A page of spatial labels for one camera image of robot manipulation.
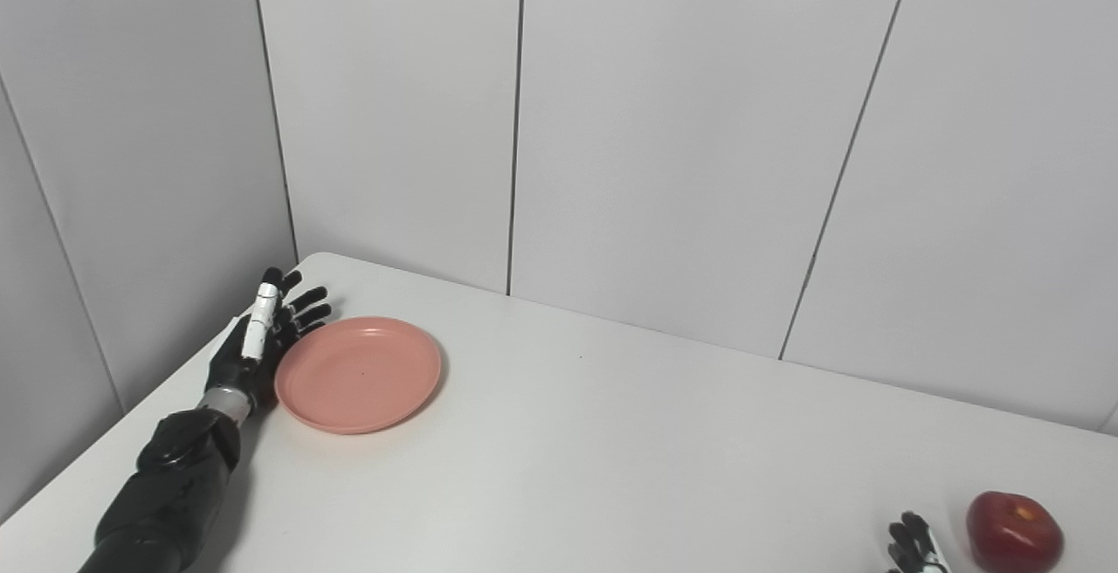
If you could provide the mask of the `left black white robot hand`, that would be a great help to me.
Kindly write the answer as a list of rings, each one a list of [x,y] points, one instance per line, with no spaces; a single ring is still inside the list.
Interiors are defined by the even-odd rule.
[[[233,390],[245,397],[250,413],[275,403],[275,378],[290,348],[325,325],[332,314],[326,286],[291,297],[302,273],[268,267],[246,314],[233,325],[209,362],[206,391]]]

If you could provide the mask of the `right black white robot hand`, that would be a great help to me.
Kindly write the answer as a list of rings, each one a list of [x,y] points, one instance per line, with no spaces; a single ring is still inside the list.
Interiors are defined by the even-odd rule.
[[[891,542],[887,553],[892,561],[889,572],[951,572],[934,532],[915,512],[904,512],[889,525]]]

